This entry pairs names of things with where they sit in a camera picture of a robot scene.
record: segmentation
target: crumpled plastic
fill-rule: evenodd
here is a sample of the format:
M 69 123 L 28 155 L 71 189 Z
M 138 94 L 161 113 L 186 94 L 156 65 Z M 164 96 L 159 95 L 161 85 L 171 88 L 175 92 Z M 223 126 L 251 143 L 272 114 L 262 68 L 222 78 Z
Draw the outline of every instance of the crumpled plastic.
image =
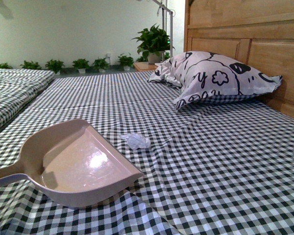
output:
M 150 147 L 150 139 L 137 133 L 120 135 L 120 138 L 126 140 L 128 146 L 133 150 Z

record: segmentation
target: pillowcase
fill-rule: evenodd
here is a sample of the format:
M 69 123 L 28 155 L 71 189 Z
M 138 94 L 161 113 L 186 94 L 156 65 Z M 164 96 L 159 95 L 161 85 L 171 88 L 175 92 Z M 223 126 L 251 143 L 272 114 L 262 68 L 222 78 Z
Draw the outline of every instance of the pillowcase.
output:
M 181 95 L 174 100 L 175 110 L 194 101 L 241 101 L 272 93 L 282 83 L 282 76 L 268 77 L 257 69 L 224 55 L 189 51 L 174 57 L 161 64 L 162 68 L 159 66 L 149 81 L 170 83 L 173 80 L 174 85 L 181 87 Z

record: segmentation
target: pink dustpan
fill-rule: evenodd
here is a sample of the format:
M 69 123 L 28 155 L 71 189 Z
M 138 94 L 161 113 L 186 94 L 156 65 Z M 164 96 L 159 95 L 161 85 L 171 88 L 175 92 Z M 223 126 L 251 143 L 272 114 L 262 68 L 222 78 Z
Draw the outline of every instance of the pink dustpan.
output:
M 30 136 L 19 160 L 0 169 L 0 187 L 26 179 L 63 206 L 85 207 L 143 175 L 89 123 L 74 119 Z

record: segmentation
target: black and white checkered sheet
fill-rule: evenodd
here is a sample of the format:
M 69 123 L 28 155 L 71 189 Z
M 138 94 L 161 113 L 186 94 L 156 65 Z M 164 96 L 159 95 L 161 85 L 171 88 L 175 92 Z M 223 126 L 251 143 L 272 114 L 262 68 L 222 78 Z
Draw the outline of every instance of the black and white checkered sheet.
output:
M 63 207 L 20 181 L 0 188 L 0 234 L 294 234 L 294 119 L 248 100 L 173 110 L 149 72 L 56 79 L 0 132 L 0 168 L 31 134 L 92 124 L 145 175 L 97 206 Z M 150 138 L 130 150 L 120 134 Z
M 0 127 L 45 89 L 54 77 L 49 70 L 0 69 Z

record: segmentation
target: wooden headboard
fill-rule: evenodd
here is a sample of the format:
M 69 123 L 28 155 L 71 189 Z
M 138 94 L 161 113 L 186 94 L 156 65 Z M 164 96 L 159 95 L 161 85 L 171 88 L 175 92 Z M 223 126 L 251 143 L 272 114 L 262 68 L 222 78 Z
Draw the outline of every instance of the wooden headboard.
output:
M 186 0 L 184 51 L 248 64 L 281 87 L 259 99 L 294 118 L 294 0 Z

